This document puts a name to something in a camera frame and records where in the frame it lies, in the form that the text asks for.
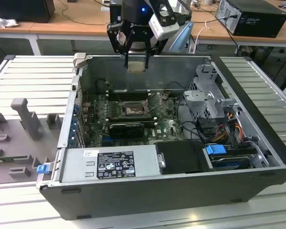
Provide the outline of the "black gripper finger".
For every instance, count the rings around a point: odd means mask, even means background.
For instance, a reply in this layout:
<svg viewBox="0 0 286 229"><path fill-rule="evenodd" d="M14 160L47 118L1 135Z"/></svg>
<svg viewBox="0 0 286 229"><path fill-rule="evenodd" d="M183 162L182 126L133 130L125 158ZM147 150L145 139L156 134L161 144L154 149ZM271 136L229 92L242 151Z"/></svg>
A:
<svg viewBox="0 0 286 229"><path fill-rule="evenodd" d="M157 41L155 46L153 46L153 47L151 46L150 40L145 42L145 47L146 47L146 56L144 59L144 68L145 69L148 69L150 57L154 56L154 55L159 55L162 52L162 50L165 47L167 42L168 42L168 39Z"/></svg>
<svg viewBox="0 0 286 229"><path fill-rule="evenodd" d="M112 45L114 52L119 53L121 55L124 55L124 57L125 57L124 67L125 67L125 69L128 69L129 50L130 50L131 45L132 45L132 34L130 33L130 35L128 37L126 37L124 44L121 45L117 39L117 35L121 32L124 35L126 35L122 29L124 29L124 23L123 22L120 22L117 24L109 23L107 25L107 35L109 37L109 40L111 42L111 45Z"/></svg>

